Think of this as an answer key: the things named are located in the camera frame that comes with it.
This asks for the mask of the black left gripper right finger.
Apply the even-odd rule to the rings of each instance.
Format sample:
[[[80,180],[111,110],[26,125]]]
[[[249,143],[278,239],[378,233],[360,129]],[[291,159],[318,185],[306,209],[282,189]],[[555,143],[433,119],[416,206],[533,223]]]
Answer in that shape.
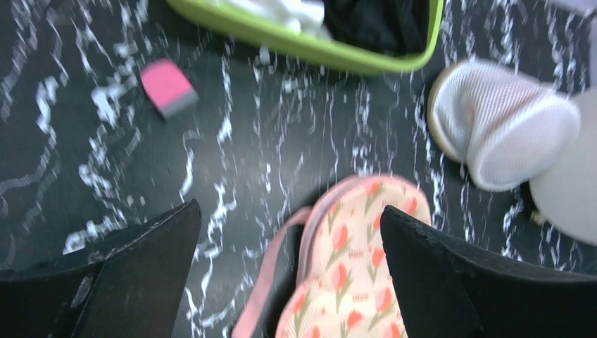
[[[595,337],[596,277],[503,257],[387,206],[383,248],[409,337]]]

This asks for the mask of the black bra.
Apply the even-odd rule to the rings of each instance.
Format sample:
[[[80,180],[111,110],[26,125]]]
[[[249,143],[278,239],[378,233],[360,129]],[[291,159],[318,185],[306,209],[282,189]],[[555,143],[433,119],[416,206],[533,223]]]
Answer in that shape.
[[[327,0],[325,27],[337,41],[403,56],[427,46],[429,1]]]

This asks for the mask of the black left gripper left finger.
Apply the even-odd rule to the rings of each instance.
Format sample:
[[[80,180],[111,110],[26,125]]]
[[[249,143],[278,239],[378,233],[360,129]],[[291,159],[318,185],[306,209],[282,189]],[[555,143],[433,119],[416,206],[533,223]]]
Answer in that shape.
[[[2,337],[169,337],[201,228],[189,201],[78,251],[1,272]]]

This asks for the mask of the floral mesh laundry bag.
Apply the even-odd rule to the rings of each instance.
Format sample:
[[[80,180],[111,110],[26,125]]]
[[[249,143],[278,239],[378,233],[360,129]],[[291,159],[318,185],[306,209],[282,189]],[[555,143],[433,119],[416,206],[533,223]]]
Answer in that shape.
[[[233,337],[251,337],[272,294],[285,235],[303,230],[296,286],[275,317],[276,337],[405,337],[380,234],[387,206],[430,224],[425,194],[399,176],[350,176],[301,208],[279,229],[263,257]]]

